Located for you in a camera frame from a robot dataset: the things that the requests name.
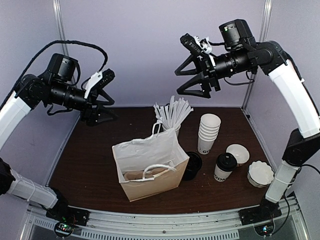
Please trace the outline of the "brown paper bag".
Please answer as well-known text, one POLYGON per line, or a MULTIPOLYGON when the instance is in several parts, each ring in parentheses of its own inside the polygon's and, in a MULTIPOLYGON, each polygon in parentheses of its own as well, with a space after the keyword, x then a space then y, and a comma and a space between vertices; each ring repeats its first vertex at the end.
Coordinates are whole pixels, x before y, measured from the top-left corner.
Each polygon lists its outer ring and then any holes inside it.
POLYGON ((160 131, 156 126, 147 138, 112 146, 112 153, 118 182, 130 202, 177 188, 189 161, 189 156, 178 142, 175 129, 160 131), (155 168, 167 170, 145 178, 146 172, 155 168), (142 179, 125 180, 124 174, 131 171, 143 171, 142 179))

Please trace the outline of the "cardboard cup carrier tray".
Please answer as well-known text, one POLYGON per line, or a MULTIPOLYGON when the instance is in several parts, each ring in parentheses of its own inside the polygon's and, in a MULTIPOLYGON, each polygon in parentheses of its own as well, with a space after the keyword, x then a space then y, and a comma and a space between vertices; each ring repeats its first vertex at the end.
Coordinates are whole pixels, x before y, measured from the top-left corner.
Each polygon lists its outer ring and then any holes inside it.
MULTIPOLYGON (((157 167, 152 170, 148 170, 145 173, 145 178, 146 179, 151 178, 154 175, 157 175, 157 174, 159 174, 163 171, 166 171, 166 170, 167 170, 167 168, 164 168, 164 167, 157 167)), ((143 178, 143 171, 128 171, 123 176, 126 181, 139 180, 139 179, 143 178)))

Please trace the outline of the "black cup lid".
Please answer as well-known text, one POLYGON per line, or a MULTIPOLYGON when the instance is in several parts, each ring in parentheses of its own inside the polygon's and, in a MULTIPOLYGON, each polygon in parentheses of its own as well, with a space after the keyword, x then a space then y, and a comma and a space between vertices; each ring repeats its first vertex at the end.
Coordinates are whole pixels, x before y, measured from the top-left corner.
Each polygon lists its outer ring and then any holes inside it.
POLYGON ((231 153, 225 152, 217 157, 216 165, 222 171, 232 172, 237 168, 238 162, 231 153))

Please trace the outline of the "white paper coffee cup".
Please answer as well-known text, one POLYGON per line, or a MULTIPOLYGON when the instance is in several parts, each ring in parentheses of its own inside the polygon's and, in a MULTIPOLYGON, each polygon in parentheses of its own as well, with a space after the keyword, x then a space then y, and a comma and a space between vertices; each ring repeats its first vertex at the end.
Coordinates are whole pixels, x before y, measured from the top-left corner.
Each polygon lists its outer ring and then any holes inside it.
POLYGON ((218 182, 224 182, 233 171, 225 171, 220 169, 217 165, 215 166, 213 177, 218 182))

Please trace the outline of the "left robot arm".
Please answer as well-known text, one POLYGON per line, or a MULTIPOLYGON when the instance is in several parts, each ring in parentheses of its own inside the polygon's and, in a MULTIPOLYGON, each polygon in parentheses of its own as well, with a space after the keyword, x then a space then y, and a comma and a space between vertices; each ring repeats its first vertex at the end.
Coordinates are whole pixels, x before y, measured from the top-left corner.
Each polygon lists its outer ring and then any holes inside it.
MULTIPOLYGON (((42 74, 26 74, 19 79, 0 107, 0 145, 4 146, 22 119, 39 103, 45 107, 63 106, 64 113, 77 110, 81 121, 90 127, 117 120, 118 116, 108 109, 115 101, 104 91, 115 73, 111 69, 100 70, 87 80, 85 87, 77 88, 70 83, 75 71, 80 71, 76 59, 55 53, 42 74)), ((59 190, 25 178, 3 160, 0 162, 0 193, 35 202, 58 221, 66 223, 74 218, 67 199, 59 190)))

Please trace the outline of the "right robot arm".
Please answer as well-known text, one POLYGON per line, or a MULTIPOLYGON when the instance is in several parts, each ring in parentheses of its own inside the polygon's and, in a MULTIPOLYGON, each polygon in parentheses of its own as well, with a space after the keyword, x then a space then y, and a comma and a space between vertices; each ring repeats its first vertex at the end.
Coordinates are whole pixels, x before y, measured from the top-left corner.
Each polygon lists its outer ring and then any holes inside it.
POLYGON ((259 220, 268 220, 276 205, 296 177, 300 168, 320 149, 320 114, 304 85, 291 56, 275 41, 257 42, 243 19, 219 27, 225 54, 214 55, 214 44, 208 39, 184 34, 181 44, 189 57, 175 70, 177 76, 191 79, 177 89, 180 95, 210 98, 219 91, 219 80, 242 72, 255 74, 258 69, 270 78, 290 107, 297 129, 290 134, 275 178, 256 210, 259 220))

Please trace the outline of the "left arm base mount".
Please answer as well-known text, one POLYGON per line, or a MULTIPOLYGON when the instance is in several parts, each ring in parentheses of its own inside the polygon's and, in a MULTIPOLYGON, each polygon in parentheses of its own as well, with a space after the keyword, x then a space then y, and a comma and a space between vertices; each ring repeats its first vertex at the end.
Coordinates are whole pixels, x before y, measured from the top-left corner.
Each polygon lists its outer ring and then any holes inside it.
POLYGON ((42 208, 46 211, 48 218, 57 221, 53 227, 53 231, 59 238, 69 237, 75 229, 80 226, 86 226, 89 220, 90 212, 88 210, 70 206, 63 207, 62 209, 46 208, 44 206, 42 208))

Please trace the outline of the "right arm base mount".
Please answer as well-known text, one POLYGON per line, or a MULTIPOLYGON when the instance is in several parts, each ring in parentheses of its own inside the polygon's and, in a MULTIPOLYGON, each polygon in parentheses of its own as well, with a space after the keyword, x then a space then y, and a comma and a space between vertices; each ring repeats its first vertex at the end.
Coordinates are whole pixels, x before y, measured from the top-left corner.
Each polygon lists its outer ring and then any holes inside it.
POLYGON ((274 218, 282 215, 278 203, 244 208, 238 213, 242 226, 253 225, 255 232, 261 237, 269 237, 274 232, 274 218))

